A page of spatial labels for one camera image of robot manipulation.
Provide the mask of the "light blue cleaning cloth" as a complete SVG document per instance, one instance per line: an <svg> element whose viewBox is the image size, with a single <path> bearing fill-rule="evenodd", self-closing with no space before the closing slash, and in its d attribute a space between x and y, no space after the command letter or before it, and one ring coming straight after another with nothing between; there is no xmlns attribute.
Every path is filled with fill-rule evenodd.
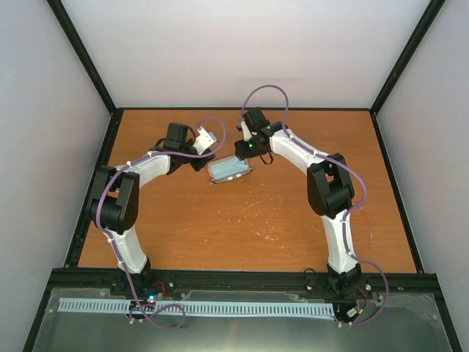
<svg viewBox="0 0 469 352"><path fill-rule="evenodd" d="M249 169L248 162L246 160L240 160L235 155L214 161L210 166L212 178L216 180L247 172Z"/></svg>

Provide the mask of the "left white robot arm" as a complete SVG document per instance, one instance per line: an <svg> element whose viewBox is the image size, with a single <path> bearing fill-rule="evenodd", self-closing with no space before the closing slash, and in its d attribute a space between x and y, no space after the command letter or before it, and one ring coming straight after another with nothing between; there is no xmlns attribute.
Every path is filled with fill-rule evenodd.
<svg viewBox="0 0 469 352"><path fill-rule="evenodd" d="M144 295L152 287L152 276L145 272L149 259L136 234L140 189L157 177L172 174L184 164L200 171L213 160L211 147L216 144L215 134L202 126L194 130L172 122L166 136L142 157L120 166L98 167L86 212L106 236L118 267L128 271L126 285L136 295Z"/></svg>

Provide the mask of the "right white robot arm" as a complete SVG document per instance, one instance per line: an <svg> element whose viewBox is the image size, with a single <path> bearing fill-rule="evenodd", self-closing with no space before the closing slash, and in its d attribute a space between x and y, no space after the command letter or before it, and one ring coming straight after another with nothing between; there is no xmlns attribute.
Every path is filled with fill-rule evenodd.
<svg viewBox="0 0 469 352"><path fill-rule="evenodd" d="M361 276L350 226L355 197L344 157L328 155L299 139L282 122L271 123L259 108L246 111L237 129L243 138L234 143L240 160L273 155L285 158L306 176L307 198L321 218L328 245L328 286L336 295L349 290Z"/></svg>

